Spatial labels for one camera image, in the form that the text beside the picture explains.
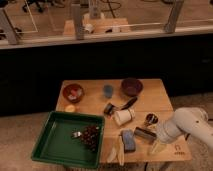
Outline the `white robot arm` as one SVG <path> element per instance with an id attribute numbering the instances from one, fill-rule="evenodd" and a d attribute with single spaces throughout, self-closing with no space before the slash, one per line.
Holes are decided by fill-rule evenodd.
<path id="1" fill-rule="evenodd" d="M 148 154 L 160 153 L 167 144 L 175 142 L 186 133 L 213 149 L 213 127 L 208 124 L 207 112 L 199 107 L 181 107 L 176 109 L 169 119 L 156 125 L 157 139 Z"/>

